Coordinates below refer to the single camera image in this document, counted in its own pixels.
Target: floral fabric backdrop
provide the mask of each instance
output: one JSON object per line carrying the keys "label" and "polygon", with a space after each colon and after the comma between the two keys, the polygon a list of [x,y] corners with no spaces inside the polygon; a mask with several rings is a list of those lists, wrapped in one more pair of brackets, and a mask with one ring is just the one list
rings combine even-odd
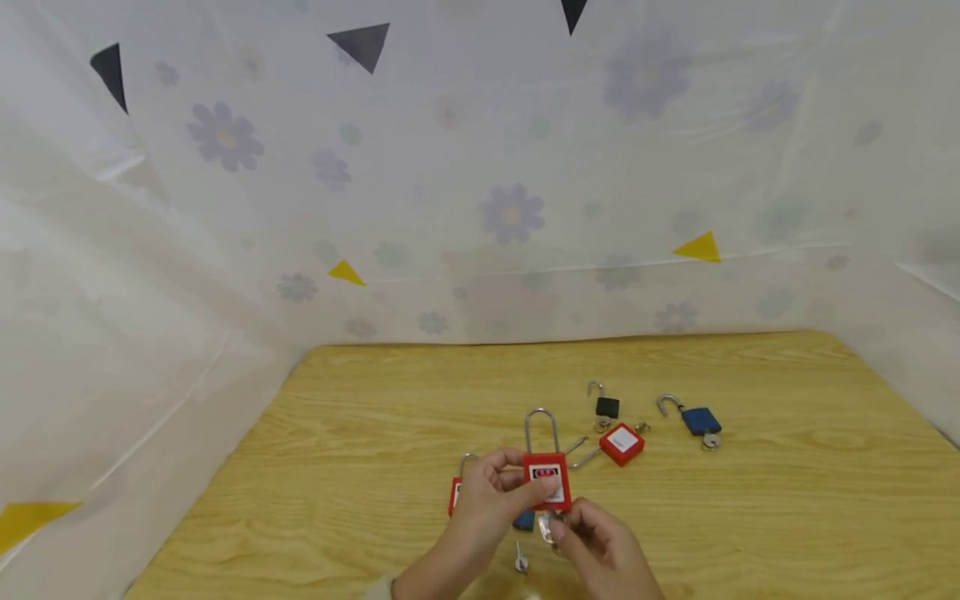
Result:
{"label": "floral fabric backdrop", "polygon": [[0,12],[0,503],[87,510],[0,596],[113,593],[322,344],[818,328],[960,440],[956,3]]}

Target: triangle pattern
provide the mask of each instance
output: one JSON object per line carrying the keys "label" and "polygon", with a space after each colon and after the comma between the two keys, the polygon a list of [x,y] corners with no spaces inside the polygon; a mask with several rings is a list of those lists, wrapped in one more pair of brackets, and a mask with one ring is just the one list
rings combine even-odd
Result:
{"label": "triangle pattern", "polygon": [[584,13],[584,7],[587,5],[587,0],[561,1],[564,4],[566,27],[570,30],[570,34],[573,35],[573,30],[577,27],[577,22],[580,21],[580,15]]}
{"label": "triangle pattern", "polygon": [[674,250],[673,253],[697,260],[720,262],[720,251],[717,250],[716,240],[713,239],[713,231],[708,231],[700,237],[690,240]]}
{"label": "triangle pattern", "polygon": [[50,521],[81,502],[12,502],[0,513],[0,554],[10,550]]}
{"label": "triangle pattern", "polygon": [[338,279],[343,279],[344,281],[349,281],[350,283],[356,283],[357,285],[367,285],[364,283],[363,279],[360,278],[357,272],[353,270],[353,267],[350,266],[350,263],[346,262],[346,260],[341,260],[338,262],[336,267],[327,272],[327,275],[331,277],[337,277]]}
{"label": "triangle pattern", "polygon": [[372,75],[376,63],[380,60],[383,44],[387,41],[387,30],[390,23],[371,25],[360,29],[350,29],[327,37],[340,46],[344,52],[360,63]]}
{"label": "triangle pattern", "polygon": [[107,89],[120,108],[127,112],[127,95],[123,91],[123,73],[120,70],[120,44],[104,48],[90,59],[90,66],[104,80]]}

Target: wooden table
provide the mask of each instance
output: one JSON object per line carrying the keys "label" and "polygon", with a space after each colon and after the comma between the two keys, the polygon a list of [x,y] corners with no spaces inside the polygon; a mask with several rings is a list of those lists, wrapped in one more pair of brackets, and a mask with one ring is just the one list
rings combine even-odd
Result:
{"label": "wooden table", "polygon": [[[595,443],[594,378],[653,430],[628,466],[575,471],[573,493],[634,527],[668,597],[960,597],[957,452],[817,332],[317,348],[127,597],[359,598],[444,528],[461,454],[522,447],[530,408],[557,414],[562,444]],[[709,407],[723,447],[662,417],[662,393]],[[585,596],[539,535],[513,531],[464,597]]]}

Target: sleeve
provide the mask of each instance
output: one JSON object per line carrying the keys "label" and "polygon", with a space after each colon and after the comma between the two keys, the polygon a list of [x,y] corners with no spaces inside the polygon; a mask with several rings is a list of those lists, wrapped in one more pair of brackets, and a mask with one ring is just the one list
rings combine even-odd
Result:
{"label": "sleeve", "polygon": [[394,579],[392,577],[381,579],[367,590],[367,595],[363,597],[364,600],[393,600],[394,595],[391,592],[393,583]]}

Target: blue padlock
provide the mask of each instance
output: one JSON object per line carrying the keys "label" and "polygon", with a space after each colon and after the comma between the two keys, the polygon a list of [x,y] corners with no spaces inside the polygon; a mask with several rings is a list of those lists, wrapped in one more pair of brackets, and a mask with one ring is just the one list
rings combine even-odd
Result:
{"label": "blue padlock", "polygon": [[673,402],[677,405],[686,428],[690,430],[690,435],[702,437],[705,448],[715,450],[720,447],[720,438],[716,434],[720,433],[723,428],[709,408],[688,409],[676,396],[664,394],[657,398],[657,407],[660,408],[660,412],[665,417],[667,416],[666,402]]}
{"label": "blue padlock", "polygon": [[534,530],[534,519],[536,515],[533,511],[523,511],[520,513],[520,516],[514,519],[514,529],[520,529],[522,531],[533,531]]}

